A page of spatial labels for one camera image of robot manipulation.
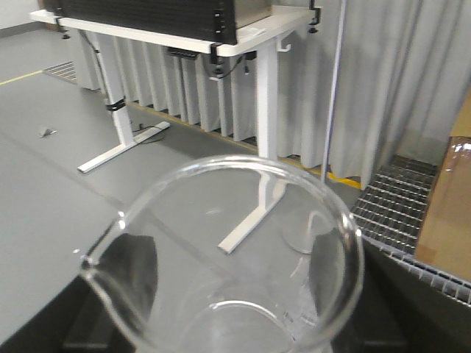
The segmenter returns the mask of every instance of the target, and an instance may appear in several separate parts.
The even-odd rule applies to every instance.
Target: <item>desk foot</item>
[[[148,128],[145,132],[142,132],[139,135],[134,137],[134,141],[124,145],[121,144],[110,151],[105,152],[104,154],[100,154],[98,157],[93,158],[92,160],[82,164],[78,169],[82,173],[86,174],[89,171],[101,166],[102,164],[106,163],[108,160],[112,160],[114,157],[119,156],[120,154],[124,153],[128,149],[131,149],[134,146],[137,146],[139,143],[151,138],[152,136],[162,132],[163,130],[170,127],[170,124],[166,121],[159,123],[153,127]]]
[[[285,195],[286,184],[284,181],[276,180],[273,183],[272,180],[268,180],[268,185],[264,185],[265,182],[261,182],[261,187],[270,189],[273,187],[272,194],[269,195],[270,200],[261,200],[260,204],[236,227],[234,230],[221,242],[218,247],[223,250],[226,254],[231,254],[234,249],[256,228],[257,225],[262,222],[263,219],[273,210],[273,207]]]

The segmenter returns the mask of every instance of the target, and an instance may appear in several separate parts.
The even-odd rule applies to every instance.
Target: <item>desk leg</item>
[[[277,159],[278,52],[277,41],[257,48],[258,155]],[[261,172],[258,206],[219,244],[230,254],[270,213],[285,194],[284,182]]]
[[[273,210],[273,207],[285,194],[284,181],[261,171],[258,184],[258,206],[218,245],[227,254],[236,247],[256,228],[257,225]]]
[[[103,80],[107,88],[108,98],[111,104],[116,103],[124,98],[124,91],[115,58],[112,37],[96,34],[96,47],[100,51],[98,57],[103,71]],[[112,114],[116,132],[118,133],[119,145],[81,165],[78,169],[82,173],[88,173],[170,126],[169,123],[163,122],[134,137],[127,108],[123,107]]]
[[[257,49],[258,155],[277,159],[278,53],[275,39]]]

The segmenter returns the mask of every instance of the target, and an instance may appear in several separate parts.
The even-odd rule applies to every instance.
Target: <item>yellow tape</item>
[[[133,107],[137,107],[138,109],[140,110],[145,110],[149,113],[153,113],[155,115],[159,115],[161,116],[162,118],[166,118],[166,119],[169,119],[175,123],[178,123],[178,124],[182,124],[182,125],[185,125],[185,126],[189,126],[189,127],[192,127],[194,129],[196,129],[196,127],[194,125],[191,125],[190,123],[187,123],[185,121],[181,121],[179,118],[175,118],[174,116],[171,116],[169,114],[165,114],[165,113],[162,113],[162,112],[158,112],[157,110],[153,110],[152,108],[149,108],[149,107],[142,107],[141,105],[137,104],[137,103],[134,103],[134,102],[128,102],[128,104],[132,105]],[[244,147],[245,149],[249,149],[251,151],[254,151],[256,152],[257,151],[257,147],[255,146],[252,146],[252,145],[249,145],[248,143],[244,143],[244,142],[239,142],[239,141],[234,141],[232,138],[225,138],[224,136],[221,136],[220,134],[218,134],[217,132],[208,132],[209,135],[211,136],[214,136],[215,138],[218,138],[220,140],[224,140],[224,141],[229,141],[231,143],[235,143],[236,145],[238,146],[241,146],[241,147]],[[280,160],[282,160],[283,162],[285,163],[288,163],[288,164],[291,164],[291,165],[295,165],[296,167],[298,168],[302,168],[306,171],[309,171],[313,174],[317,174],[317,175],[320,175],[321,174],[321,171],[319,169],[316,169],[316,168],[306,168],[304,167],[301,163],[297,162],[296,160],[292,160],[291,158],[280,158]],[[352,180],[352,179],[348,179],[348,178],[339,178],[337,177],[334,173],[327,173],[327,177],[335,182],[340,182],[342,184],[345,184],[345,185],[348,185],[352,188],[355,188],[355,189],[361,189],[361,183],[355,181],[355,180]]]
[[[43,72],[43,71],[39,70],[39,71],[35,71],[35,72],[30,72],[29,74],[26,74],[26,75],[23,75],[23,76],[15,77],[14,79],[8,79],[7,81],[0,82],[0,86],[6,85],[7,83],[11,83],[11,82],[14,82],[14,81],[18,81],[19,79],[26,79],[27,77],[40,74],[41,72]]]

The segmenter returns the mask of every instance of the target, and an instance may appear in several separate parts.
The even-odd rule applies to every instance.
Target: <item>white hook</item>
[[[287,53],[288,51],[291,50],[291,44],[287,44],[285,47],[283,47],[283,44],[281,43],[283,39],[288,37],[293,31],[285,32],[282,35],[277,36],[277,51],[281,53]]]

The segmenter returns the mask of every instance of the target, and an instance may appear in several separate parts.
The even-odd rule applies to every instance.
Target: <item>metal grating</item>
[[[77,75],[75,74],[75,67],[72,61],[68,61],[63,64],[52,66],[43,70],[46,75],[63,79],[67,82],[77,83]]]
[[[365,240],[450,298],[471,307],[471,284],[414,258],[437,167],[401,156],[383,167],[352,212]]]

